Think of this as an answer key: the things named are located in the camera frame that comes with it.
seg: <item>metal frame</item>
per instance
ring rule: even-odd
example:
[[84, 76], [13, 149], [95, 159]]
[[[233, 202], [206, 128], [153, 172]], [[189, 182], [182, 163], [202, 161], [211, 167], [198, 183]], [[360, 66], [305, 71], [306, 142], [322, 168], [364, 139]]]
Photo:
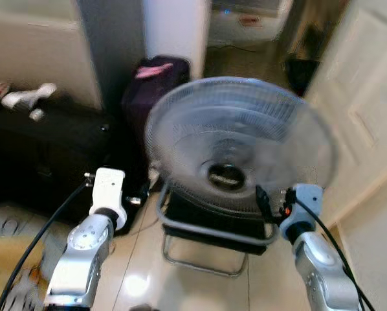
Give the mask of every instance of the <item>metal frame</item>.
[[238, 269], [236, 271], [232, 271], [232, 272], [231, 271], [223, 271], [223, 270], [214, 269], [214, 268], [209, 268], [209, 267], [205, 267], [205, 266], [202, 266], [199, 264], [193, 264], [191, 262], [174, 259], [174, 258], [170, 257], [170, 255], [169, 255], [169, 248], [170, 248], [170, 244], [171, 244], [171, 239], [172, 239], [172, 236], [167, 235], [165, 233], [163, 236], [163, 244], [162, 244], [163, 257], [166, 259], [166, 261], [168, 261], [171, 264], [176, 264], [176, 265], [183, 266], [186, 268], [191, 268], [191, 269], [194, 269], [197, 271], [212, 273], [212, 274], [219, 275], [222, 277], [237, 277], [241, 273], [243, 273], [245, 267], [247, 266], [247, 262], [248, 262], [248, 254], [247, 253], [244, 253], [244, 259], [243, 259], [243, 262], [241, 264], [240, 269]]
[[[258, 238], [252, 238], [250, 236], [237, 235], [237, 234], [231, 233], [231, 232], [220, 231], [220, 230], [216, 230], [216, 229], [210, 229], [207, 227], [201, 227], [199, 225], [186, 224], [183, 222], [171, 220], [168, 217], [166, 217], [166, 215], [162, 211], [162, 207], [164, 205], [166, 195], [168, 194], [169, 190], [170, 190], [170, 183], [169, 183], [169, 181], [166, 181], [163, 188], [162, 188], [162, 191], [160, 192], [160, 196], [159, 196], [159, 199], [158, 199], [158, 202], [156, 205], [156, 211], [157, 211], [158, 218], [162, 221], [162, 223], [164, 225], [167, 225], [169, 227], [176, 228], [176, 229], [182, 229], [185, 231], [193, 232], [193, 233], [216, 236], [218, 238], [225, 238], [227, 240], [232, 240], [232, 241], [245, 243], [245, 244], [251, 244], [251, 245], [255, 245], [255, 246], [268, 246], [269, 244], [273, 243], [279, 235], [278, 228], [274, 224], [269, 224], [271, 226], [271, 233], [266, 239], [262, 240], [262, 239], [258, 239]], [[191, 269], [194, 269], [197, 271], [212, 273], [212, 274], [220, 275], [223, 277], [237, 277], [238, 275], [240, 275], [244, 271], [245, 267], [247, 266], [247, 262], [248, 262], [248, 254], [247, 253], [244, 253], [244, 259], [243, 259], [243, 262], [241, 264], [241, 267], [240, 267], [240, 269], [238, 269], [236, 271], [223, 271], [223, 270], [218, 270], [218, 269], [214, 269], [214, 268], [201, 266], [198, 264], [193, 264], [191, 262], [186, 262], [183, 260], [174, 259], [174, 258], [170, 257], [170, 255], [169, 255], [171, 238], [172, 238], [172, 236], [167, 235], [165, 233], [164, 238], [163, 238], [163, 244], [162, 244], [163, 257], [166, 259], [166, 261], [168, 261], [171, 264], [177, 264], [177, 265], [191, 268]]]
[[231, 232], [210, 229], [207, 227], [201, 227], [200, 225], [186, 224], [184, 222], [178, 222], [178, 221], [169, 219], [162, 211], [162, 206], [164, 204], [164, 201], [169, 189], [170, 189], [170, 183], [169, 181], [166, 181], [162, 188], [162, 191], [160, 192], [160, 196], [156, 205], [156, 212], [157, 212], [158, 218], [161, 220], [163, 224], [169, 227], [181, 229], [189, 232], [199, 233], [202, 235], [216, 236], [218, 238], [225, 238], [227, 240], [232, 240], [232, 241], [245, 243], [245, 244], [251, 244], [255, 246], [268, 246], [278, 238], [279, 230], [278, 230], [278, 227], [274, 224], [269, 224], [271, 227], [271, 233], [267, 238], [262, 240], [259, 238], [253, 238], [251, 236], [237, 235]]

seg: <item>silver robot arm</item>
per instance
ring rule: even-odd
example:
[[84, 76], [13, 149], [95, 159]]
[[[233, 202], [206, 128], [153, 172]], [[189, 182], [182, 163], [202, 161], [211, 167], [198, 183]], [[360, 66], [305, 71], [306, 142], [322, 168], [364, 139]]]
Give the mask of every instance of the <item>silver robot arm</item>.
[[280, 224], [282, 237], [293, 245], [298, 273], [302, 276], [313, 311], [357, 311], [359, 297], [343, 263], [327, 241], [315, 233], [315, 220], [298, 198], [317, 216], [322, 208], [323, 190], [316, 185], [297, 184], [285, 194], [287, 217]]
[[67, 249], [57, 263], [44, 300], [47, 310], [90, 310], [93, 306], [113, 233], [127, 219], [121, 204], [123, 179], [120, 170], [97, 170], [90, 215], [68, 236]]

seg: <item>fan grille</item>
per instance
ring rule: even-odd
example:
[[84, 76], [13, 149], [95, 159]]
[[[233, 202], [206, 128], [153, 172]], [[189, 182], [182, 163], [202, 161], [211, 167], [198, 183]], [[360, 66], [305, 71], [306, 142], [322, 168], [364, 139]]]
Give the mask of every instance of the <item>fan grille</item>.
[[325, 187], [336, 161], [329, 132], [302, 99], [246, 78], [207, 78], [168, 93], [149, 115], [146, 145], [173, 190], [241, 218], [261, 214], [256, 184], [273, 200], [298, 182]]

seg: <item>black suitcase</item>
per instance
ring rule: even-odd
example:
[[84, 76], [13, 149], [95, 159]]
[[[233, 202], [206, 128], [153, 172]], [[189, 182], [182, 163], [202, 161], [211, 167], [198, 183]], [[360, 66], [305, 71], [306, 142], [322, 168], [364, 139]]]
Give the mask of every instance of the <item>black suitcase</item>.
[[[139, 77], [141, 68], [158, 68], [155, 75]], [[190, 64], [187, 60], [172, 56], [156, 56], [151, 60], [145, 59], [139, 63], [133, 73], [133, 78], [124, 93], [122, 110], [127, 124], [131, 128], [138, 144], [138, 153], [141, 161], [139, 172], [147, 178], [148, 160], [144, 148], [144, 130], [152, 107], [167, 92], [190, 79]]]
[[[15, 201], [49, 215], [84, 180], [85, 172], [94, 173], [103, 165], [126, 171], [133, 165], [132, 153], [117, 154], [132, 138], [114, 118], [68, 97], [40, 105], [45, 116], [39, 122], [0, 110], [0, 201]], [[137, 188], [128, 177], [125, 183]], [[91, 192], [85, 189], [62, 220], [76, 223], [85, 217]]]

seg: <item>beige floor tile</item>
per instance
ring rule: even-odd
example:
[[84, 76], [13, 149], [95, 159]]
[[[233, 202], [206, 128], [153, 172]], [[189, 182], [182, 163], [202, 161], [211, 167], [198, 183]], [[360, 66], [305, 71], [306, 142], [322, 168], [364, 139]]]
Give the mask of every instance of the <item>beige floor tile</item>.
[[235, 272], [240, 269], [244, 254], [227, 248], [217, 248], [180, 238], [172, 238], [169, 254], [172, 258]]
[[12, 235], [15, 229], [16, 234], [19, 234], [33, 216], [34, 214], [17, 207], [9, 206], [8, 203], [0, 203], [0, 234], [5, 221], [7, 221], [5, 235]]
[[[19, 233], [20, 235], [28, 235], [28, 236], [35, 236], [38, 231], [45, 225], [48, 218], [43, 217], [40, 215], [34, 215], [28, 223], [25, 225], [23, 230]], [[49, 231], [44, 233], [43, 238], [45, 239], [48, 235]]]
[[92, 311], [113, 309], [136, 239], [137, 236], [123, 236], [113, 240], [115, 250], [103, 263]]
[[[142, 227], [155, 219], [150, 202]], [[236, 311], [248, 310], [247, 273], [228, 279], [168, 264], [162, 257], [163, 232], [160, 224], [141, 232], [125, 274], [114, 310], [129, 310], [132, 306], [149, 303], [165, 311]], [[209, 256], [209, 248], [187, 241], [175, 241], [173, 255], [190, 259], [225, 259]]]
[[44, 238], [45, 254], [41, 265], [41, 272], [47, 280], [50, 280], [60, 257], [63, 255], [67, 245], [67, 237], [72, 227], [69, 225], [54, 222]]
[[127, 235], [135, 235], [137, 231], [140, 229], [140, 226], [142, 225], [143, 219], [145, 217], [147, 207], [148, 207], [148, 202], [146, 202], [146, 204], [142, 208], [140, 208], [140, 210], [137, 212], [136, 217]]
[[305, 285], [291, 245], [279, 239], [262, 256], [250, 256], [250, 311], [308, 311]]

